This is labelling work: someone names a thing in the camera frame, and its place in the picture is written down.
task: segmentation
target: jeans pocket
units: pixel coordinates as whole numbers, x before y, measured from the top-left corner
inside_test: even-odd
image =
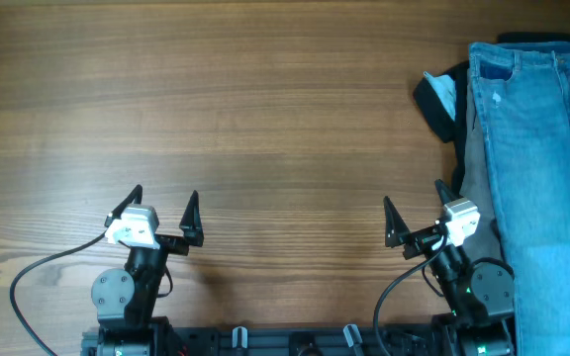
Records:
[[[499,63],[480,56],[478,59],[479,78],[483,82],[509,83],[519,73],[513,63]]]

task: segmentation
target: wooden table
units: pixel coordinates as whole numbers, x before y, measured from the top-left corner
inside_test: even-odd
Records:
[[[382,198],[425,226],[456,163],[412,100],[422,72],[500,32],[570,32],[566,2],[116,2],[0,7],[0,354],[40,352],[14,276],[100,233],[137,183],[167,233],[201,194],[204,247],[170,258],[155,310],[173,325],[370,325],[418,262],[384,248]],[[78,352],[92,282],[126,256],[103,241],[22,280],[56,352]],[[445,311],[415,276],[383,320]]]

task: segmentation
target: jeans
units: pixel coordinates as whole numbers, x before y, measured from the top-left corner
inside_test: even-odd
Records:
[[[473,44],[470,71],[517,351],[570,355],[570,43]]]

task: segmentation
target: black cable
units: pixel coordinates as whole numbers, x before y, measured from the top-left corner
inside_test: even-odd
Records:
[[[87,247],[93,245],[94,243],[100,241],[101,239],[103,239],[104,236],[105,236],[105,232],[101,233],[98,237],[94,238],[93,240],[91,240],[91,241],[89,241],[89,242],[87,242],[81,246],[69,249],[69,250],[64,251],[64,252],[56,253],[52,256],[48,256],[44,259],[41,259],[41,260],[31,264],[30,266],[24,268],[23,270],[21,270],[21,272],[19,272],[19,274],[15,277],[15,279],[12,280],[12,284],[10,285],[10,304],[12,305],[12,309],[15,311],[15,314],[17,315],[17,318],[21,322],[21,325],[26,328],[26,331],[28,331],[30,336],[32,336],[32,338],[35,339],[35,341],[39,344],[39,346],[41,346],[41,348],[43,348],[43,350],[48,355],[56,355],[56,354],[39,338],[39,336],[35,333],[35,331],[30,327],[30,325],[28,324],[28,322],[24,318],[23,314],[19,310],[19,306],[17,306],[17,300],[15,298],[15,288],[17,288],[17,283],[19,283],[19,280],[21,279],[21,277],[23,277],[26,273],[28,273],[28,272],[32,271],[33,269],[41,266],[42,264],[44,264],[46,262],[50,262],[52,260],[55,260],[56,258],[60,258],[60,257],[66,256],[66,255],[84,250],[85,248],[87,248]]]
[[[443,293],[440,292],[428,279],[428,276],[426,276],[426,266],[424,266],[424,268],[422,268],[422,276],[424,276],[424,281],[426,281],[426,284],[432,289],[432,291],[438,296],[438,297],[443,297]]]
[[[170,277],[170,271],[168,270],[168,267],[165,267],[164,274],[166,275],[166,277],[168,277],[168,283],[170,283],[170,289],[166,293],[158,293],[157,294],[158,298],[168,297],[168,295],[170,295],[170,293],[173,292],[173,279]]]
[[[380,346],[380,349],[382,350],[382,353],[385,356],[391,356],[391,354],[386,349],[386,346],[384,346],[384,342],[382,341],[382,336],[380,335],[379,317],[380,317],[380,309],[382,309],[382,304],[384,303],[384,300],[386,300],[388,294],[391,293],[393,288],[397,287],[397,285],[400,284],[400,282],[404,281],[406,278],[411,276],[413,273],[419,271],[420,269],[425,268],[430,264],[430,262],[432,262],[436,257],[438,257],[441,251],[443,251],[443,249],[445,248],[446,242],[447,242],[447,234],[443,236],[441,247],[436,251],[436,253],[431,258],[418,264],[417,266],[404,272],[404,274],[402,274],[401,276],[397,277],[395,281],[393,281],[393,283],[391,283],[388,287],[386,287],[386,290],[384,290],[384,293],[382,293],[380,299],[377,301],[377,305],[375,306],[375,311],[373,312],[373,331],[375,332],[375,338],[377,339],[377,343]]]

